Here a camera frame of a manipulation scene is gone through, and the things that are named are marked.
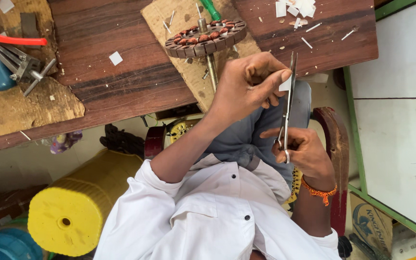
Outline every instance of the white shirt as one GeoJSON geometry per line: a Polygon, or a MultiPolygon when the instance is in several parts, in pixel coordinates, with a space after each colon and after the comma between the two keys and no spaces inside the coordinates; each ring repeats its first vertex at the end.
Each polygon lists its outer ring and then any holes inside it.
{"type": "Polygon", "coordinates": [[[313,237],[281,204],[290,197],[282,176],[260,161],[248,171],[209,155],[179,183],[165,183],[145,160],[115,203],[95,260],[249,260],[338,257],[338,235],[313,237]]]}

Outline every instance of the wooden workbench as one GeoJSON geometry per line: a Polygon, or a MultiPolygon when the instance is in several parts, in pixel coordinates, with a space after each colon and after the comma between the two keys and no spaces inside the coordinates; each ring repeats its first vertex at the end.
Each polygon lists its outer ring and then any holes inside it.
{"type": "MultiPolygon", "coordinates": [[[[49,1],[59,46],[60,71],[55,78],[72,88],[86,110],[84,117],[24,131],[32,140],[196,102],[141,16],[140,10],[151,1],[49,1]],[[117,66],[108,58],[115,51],[123,58],[117,66]]],[[[283,62],[291,50],[299,52],[299,75],[378,57],[373,0],[317,0],[309,22],[322,25],[309,33],[294,32],[288,25],[295,20],[291,15],[279,23],[274,0],[234,4],[262,50],[271,50],[283,62]],[[360,28],[341,41],[353,26],[360,28]]],[[[0,149],[26,141],[19,132],[0,136],[0,149]]]]}

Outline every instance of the green handle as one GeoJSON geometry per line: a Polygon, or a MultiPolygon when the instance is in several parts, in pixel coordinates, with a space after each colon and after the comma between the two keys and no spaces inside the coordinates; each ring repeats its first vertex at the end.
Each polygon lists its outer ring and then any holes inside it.
{"type": "Polygon", "coordinates": [[[213,21],[221,20],[221,14],[216,10],[211,0],[200,0],[200,2],[203,4],[203,7],[208,10],[213,21]]]}

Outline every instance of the blue spool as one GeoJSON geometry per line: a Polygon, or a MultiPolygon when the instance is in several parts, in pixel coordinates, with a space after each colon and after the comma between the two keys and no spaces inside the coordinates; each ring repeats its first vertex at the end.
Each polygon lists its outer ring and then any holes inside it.
{"type": "Polygon", "coordinates": [[[43,251],[32,236],[17,228],[0,230],[0,260],[42,260],[43,251]]]}

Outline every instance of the orange bracelet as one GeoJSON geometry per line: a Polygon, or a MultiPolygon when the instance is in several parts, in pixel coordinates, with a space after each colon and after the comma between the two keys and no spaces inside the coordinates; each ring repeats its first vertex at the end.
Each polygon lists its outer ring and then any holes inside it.
{"type": "Polygon", "coordinates": [[[303,177],[301,177],[301,184],[306,188],[306,189],[308,189],[309,190],[309,193],[311,194],[311,195],[314,195],[314,196],[319,196],[319,197],[322,197],[322,198],[324,198],[323,199],[323,203],[325,204],[325,206],[328,206],[328,196],[333,196],[333,195],[335,195],[335,193],[337,192],[337,186],[335,185],[335,188],[333,189],[333,191],[331,191],[331,192],[321,192],[321,191],[317,191],[317,190],[314,190],[313,188],[311,188],[305,181],[304,181],[304,175],[303,175],[303,177]]]}

